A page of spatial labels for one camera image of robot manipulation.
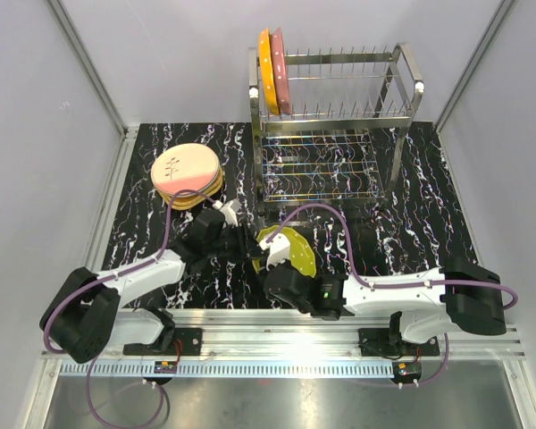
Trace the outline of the yellow-green dotted scalloped plate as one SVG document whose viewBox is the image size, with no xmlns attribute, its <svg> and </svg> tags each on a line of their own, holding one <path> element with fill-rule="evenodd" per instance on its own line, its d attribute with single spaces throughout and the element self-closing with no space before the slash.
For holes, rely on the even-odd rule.
<svg viewBox="0 0 536 429">
<path fill-rule="evenodd" d="M 309 242 L 291 227 L 283 227 L 279 232 L 277 232 L 278 228 L 278 225 L 274 225 L 272 227 L 262 229 L 256 238 L 258 244 L 264 238 L 267 238 L 269 241 L 271 241 L 276 234 L 284 234 L 291 243 L 290 259 L 286 262 L 290 262 L 291 265 L 303 275 L 315 277 L 317 272 L 315 266 L 315 255 Z M 256 273 L 260 273 L 262 271 L 259 267 L 259 260 L 260 258 L 256 258 L 252 261 L 252 265 Z"/>
</svg>

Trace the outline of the beige pink leaf plate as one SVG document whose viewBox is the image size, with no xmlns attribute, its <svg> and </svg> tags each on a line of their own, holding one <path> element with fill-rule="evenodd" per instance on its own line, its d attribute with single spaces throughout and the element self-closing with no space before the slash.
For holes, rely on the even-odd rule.
<svg viewBox="0 0 536 429">
<path fill-rule="evenodd" d="M 171 147 L 159 155 L 151 167 L 155 188 L 173 195 L 180 190 L 200 191 L 213 183 L 220 169 L 215 152 L 199 143 Z"/>
</svg>

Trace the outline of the pink dotted scalloped plate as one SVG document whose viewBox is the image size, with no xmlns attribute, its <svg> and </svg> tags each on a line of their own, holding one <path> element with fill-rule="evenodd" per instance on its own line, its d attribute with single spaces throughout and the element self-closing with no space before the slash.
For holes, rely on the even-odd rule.
<svg viewBox="0 0 536 429">
<path fill-rule="evenodd" d="M 289 91 L 289 79 L 285 60 L 285 46 L 281 28 L 271 34 L 271 53 L 273 77 L 278 106 L 281 114 L 292 114 L 292 103 Z"/>
</svg>

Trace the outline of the orange dotted scalloped plate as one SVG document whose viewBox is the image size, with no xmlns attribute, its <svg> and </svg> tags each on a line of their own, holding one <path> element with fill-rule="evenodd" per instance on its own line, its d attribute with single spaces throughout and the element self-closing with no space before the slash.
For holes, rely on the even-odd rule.
<svg viewBox="0 0 536 429">
<path fill-rule="evenodd" d="M 279 116 L 280 108 L 276 89 L 274 85 L 274 75 L 272 66 L 271 34 L 268 29 L 260 32 L 258 38 L 260 72 L 264 88 L 264 100 L 270 114 Z"/>
</svg>

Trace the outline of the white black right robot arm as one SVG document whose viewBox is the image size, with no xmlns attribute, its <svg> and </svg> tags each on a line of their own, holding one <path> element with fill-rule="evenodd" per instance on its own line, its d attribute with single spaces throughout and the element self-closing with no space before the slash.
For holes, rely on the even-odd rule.
<svg viewBox="0 0 536 429">
<path fill-rule="evenodd" d="M 363 278 L 312 277 L 286 261 L 264 268 L 260 277 L 267 297 L 312 318 L 387 317 L 387 344 L 398 355 L 443 333 L 499 336 L 507 331 L 499 276 L 464 259 L 420 273 Z"/>
</svg>

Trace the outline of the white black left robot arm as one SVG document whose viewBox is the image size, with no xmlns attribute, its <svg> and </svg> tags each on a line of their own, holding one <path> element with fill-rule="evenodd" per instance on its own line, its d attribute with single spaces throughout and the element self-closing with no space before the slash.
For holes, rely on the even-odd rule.
<svg viewBox="0 0 536 429">
<path fill-rule="evenodd" d="M 79 364 L 108 346 L 142 347 L 163 355 L 178 346 L 172 316 L 156 307 L 122 308 L 164 285 L 201 272 L 214 258 L 249 259 L 258 246 L 247 225 L 221 210 L 203 210 L 177 238 L 136 263 L 94 273 L 74 269 L 39 321 L 46 348 Z"/>
</svg>

